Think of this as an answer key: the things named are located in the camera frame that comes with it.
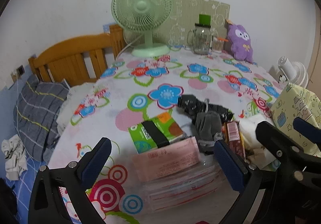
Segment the pink mask package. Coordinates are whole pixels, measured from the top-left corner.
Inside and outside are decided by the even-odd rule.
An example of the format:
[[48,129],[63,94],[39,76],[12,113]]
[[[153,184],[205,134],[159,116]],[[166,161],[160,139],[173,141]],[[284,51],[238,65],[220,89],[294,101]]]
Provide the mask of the pink mask package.
[[200,152],[195,137],[150,150],[132,157],[139,180],[149,182],[163,178],[200,162]]

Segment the black plastic bag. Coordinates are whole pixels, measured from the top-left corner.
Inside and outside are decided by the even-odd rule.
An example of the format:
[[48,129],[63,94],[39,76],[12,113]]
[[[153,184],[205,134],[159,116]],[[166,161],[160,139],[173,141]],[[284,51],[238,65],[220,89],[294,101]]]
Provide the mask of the black plastic bag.
[[208,98],[205,101],[198,100],[194,95],[183,94],[180,96],[177,101],[177,107],[188,114],[192,119],[192,123],[196,122],[198,113],[207,113],[209,111],[218,113],[222,123],[230,122],[234,117],[234,113],[226,107],[212,104]]

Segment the green tissue pack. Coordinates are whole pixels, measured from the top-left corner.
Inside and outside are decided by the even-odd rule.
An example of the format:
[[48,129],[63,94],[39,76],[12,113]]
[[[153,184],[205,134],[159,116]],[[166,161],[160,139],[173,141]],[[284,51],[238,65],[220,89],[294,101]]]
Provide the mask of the green tissue pack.
[[168,146],[186,137],[168,112],[135,124],[128,131],[138,154]]

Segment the blue checked bedsheet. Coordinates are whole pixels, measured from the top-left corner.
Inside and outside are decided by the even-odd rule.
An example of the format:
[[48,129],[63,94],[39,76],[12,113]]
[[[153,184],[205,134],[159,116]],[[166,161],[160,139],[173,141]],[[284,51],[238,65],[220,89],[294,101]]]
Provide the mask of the blue checked bedsheet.
[[19,177],[19,180],[8,180],[5,176],[5,162],[1,159],[1,178],[4,179],[7,186],[13,188],[13,193],[17,199],[17,215],[16,219],[19,223],[28,223],[28,209],[31,192],[33,189],[35,177],[42,165],[47,165],[46,162],[37,162],[27,156],[27,171],[24,171]]

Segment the clear plastic packet stack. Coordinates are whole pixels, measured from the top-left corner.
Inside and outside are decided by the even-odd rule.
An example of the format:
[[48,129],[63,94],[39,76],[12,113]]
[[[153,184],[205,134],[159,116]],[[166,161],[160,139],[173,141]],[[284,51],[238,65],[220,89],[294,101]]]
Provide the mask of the clear plastic packet stack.
[[160,212],[197,200],[218,190],[225,179],[216,160],[203,160],[173,175],[146,182],[142,212]]

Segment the red snack packet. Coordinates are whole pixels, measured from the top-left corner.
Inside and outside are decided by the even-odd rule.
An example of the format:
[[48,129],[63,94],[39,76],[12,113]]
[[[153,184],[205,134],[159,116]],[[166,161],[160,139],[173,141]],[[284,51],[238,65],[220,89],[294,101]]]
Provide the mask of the red snack packet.
[[241,137],[238,124],[236,121],[231,121],[223,124],[222,132],[224,140],[232,152],[240,156],[243,160],[246,159],[244,141]]

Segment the crumpled white grey cloth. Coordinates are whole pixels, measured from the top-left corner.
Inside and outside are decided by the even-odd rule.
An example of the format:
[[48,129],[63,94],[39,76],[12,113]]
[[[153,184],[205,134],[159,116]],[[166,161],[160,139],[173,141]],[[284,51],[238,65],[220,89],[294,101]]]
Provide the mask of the crumpled white grey cloth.
[[8,180],[17,181],[28,170],[27,157],[22,140],[16,134],[3,140],[1,150],[5,156],[5,171]]

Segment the white small fan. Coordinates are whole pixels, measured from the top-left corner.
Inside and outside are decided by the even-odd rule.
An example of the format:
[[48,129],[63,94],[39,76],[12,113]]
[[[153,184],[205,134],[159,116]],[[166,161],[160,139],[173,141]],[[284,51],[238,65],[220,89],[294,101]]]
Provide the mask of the white small fan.
[[309,82],[309,75],[303,63],[290,61],[286,56],[280,57],[277,65],[272,66],[269,73],[277,81],[280,89],[283,89],[288,83],[306,88]]

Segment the grey plaid pillow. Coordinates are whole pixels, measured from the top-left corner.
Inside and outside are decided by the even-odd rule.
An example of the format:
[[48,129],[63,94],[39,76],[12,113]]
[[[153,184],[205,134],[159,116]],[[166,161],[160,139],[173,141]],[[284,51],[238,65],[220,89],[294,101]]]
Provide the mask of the grey plaid pillow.
[[69,89],[65,80],[46,83],[33,74],[18,95],[14,125],[27,153],[38,162],[50,161],[60,138],[57,118]]

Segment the purple plush toy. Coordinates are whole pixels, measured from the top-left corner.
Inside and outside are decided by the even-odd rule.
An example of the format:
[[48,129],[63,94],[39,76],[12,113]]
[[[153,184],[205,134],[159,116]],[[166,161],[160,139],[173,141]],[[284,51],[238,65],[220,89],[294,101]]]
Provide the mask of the purple plush toy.
[[240,24],[228,25],[228,40],[231,43],[231,52],[234,59],[253,62],[251,39],[246,29]]

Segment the white blanket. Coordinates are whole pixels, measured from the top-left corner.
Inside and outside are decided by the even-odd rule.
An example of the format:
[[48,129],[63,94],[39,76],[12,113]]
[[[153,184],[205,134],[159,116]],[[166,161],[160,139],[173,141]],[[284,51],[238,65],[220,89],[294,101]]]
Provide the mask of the white blanket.
[[59,135],[63,134],[63,131],[70,122],[73,113],[76,111],[77,107],[80,105],[82,100],[84,100],[93,86],[94,83],[83,83],[82,85],[76,85],[70,88],[66,100],[60,107],[60,111],[56,120]]

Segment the cotton swab container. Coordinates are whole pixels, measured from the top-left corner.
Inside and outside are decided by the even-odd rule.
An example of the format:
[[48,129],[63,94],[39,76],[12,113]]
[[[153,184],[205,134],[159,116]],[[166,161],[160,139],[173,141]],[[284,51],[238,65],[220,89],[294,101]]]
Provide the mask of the cotton swab container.
[[224,49],[224,45],[228,42],[228,39],[213,37],[212,39],[212,50],[217,53],[221,53]]

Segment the glass mason jar mug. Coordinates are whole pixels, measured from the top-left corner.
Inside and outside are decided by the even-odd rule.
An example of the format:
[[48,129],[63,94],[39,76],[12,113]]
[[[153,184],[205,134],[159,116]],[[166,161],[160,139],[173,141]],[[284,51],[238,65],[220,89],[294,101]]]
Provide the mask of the glass mason jar mug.
[[209,54],[212,42],[211,26],[204,24],[195,24],[187,34],[187,44],[192,48],[192,52],[198,55]]

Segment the floral tablecloth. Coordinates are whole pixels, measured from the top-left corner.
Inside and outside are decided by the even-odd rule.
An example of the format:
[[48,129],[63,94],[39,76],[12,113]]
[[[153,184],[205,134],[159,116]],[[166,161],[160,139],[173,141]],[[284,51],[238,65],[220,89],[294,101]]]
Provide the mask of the floral tablecloth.
[[49,168],[79,161],[102,137],[112,143],[89,199],[106,223],[218,223],[236,198],[228,182],[213,168],[188,188],[155,199],[140,182],[132,157],[151,146],[131,138],[139,123],[160,116],[192,133],[190,118],[177,107],[191,94],[233,112],[234,119],[268,117],[281,92],[278,83],[255,63],[236,61],[224,53],[195,55],[181,48],[153,59],[125,53],[88,91],[69,118],[51,156]]

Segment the wooden bed headboard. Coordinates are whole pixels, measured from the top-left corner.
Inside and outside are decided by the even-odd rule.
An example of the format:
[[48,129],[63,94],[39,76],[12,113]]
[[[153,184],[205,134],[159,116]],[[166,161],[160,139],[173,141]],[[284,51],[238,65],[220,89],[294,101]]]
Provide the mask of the wooden bed headboard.
[[114,56],[125,47],[123,28],[109,26],[108,33],[83,35],[59,42],[38,57],[28,59],[33,74],[44,82],[66,80],[71,86],[94,83],[107,70],[105,49]]

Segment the green cylinder cap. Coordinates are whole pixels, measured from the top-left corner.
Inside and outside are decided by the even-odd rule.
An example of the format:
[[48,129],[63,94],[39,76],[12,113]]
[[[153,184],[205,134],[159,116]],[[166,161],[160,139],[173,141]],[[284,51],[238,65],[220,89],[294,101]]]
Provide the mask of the green cylinder cap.
[[211,15],[199,14],[199,22],[195,23],[196,26],[211,28]]

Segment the green patterned board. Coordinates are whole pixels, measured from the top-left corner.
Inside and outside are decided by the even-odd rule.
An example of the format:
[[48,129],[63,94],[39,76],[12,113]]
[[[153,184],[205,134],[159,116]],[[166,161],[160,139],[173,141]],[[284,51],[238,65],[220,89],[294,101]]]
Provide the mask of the green patterned board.
[[211,16],[211,33],[220,38],[227,36],[226,20],[230,5],[215,0],[174,0],[170,17],[155,31],[153,41],[169,46],[186,45],[192,41],[188,32],[199,23],[199,15]]

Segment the green desk fan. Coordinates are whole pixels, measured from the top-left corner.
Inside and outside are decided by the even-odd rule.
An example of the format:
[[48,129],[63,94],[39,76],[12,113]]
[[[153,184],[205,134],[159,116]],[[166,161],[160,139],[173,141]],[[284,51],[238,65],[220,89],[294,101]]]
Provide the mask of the green desk fan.
[[112,0],[112,16],[118,25],[144,35],[144,43],[133,48],[133,56],[152,58],[169,53],[166,44],[153,41],[153,32],[169,18],[173,6],[174,0]]

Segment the grey drawstring pouch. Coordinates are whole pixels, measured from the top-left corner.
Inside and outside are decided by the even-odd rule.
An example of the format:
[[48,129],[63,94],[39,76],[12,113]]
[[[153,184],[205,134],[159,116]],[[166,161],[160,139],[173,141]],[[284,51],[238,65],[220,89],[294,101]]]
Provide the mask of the grey drawstring pouch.
[[195,128],[199,150],[205,154],[213,153],[215,143],[223,139],[220,115],[215,111],[198,113]]

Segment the wall socket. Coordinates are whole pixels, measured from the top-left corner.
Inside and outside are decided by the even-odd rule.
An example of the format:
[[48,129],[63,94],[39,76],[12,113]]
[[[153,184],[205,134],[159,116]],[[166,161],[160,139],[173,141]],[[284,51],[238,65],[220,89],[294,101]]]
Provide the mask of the wall socket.
[[16,69],[16,74],[18,77],[22,76],[25,73],[25,69],[23,65],[20,65],[17,69]]

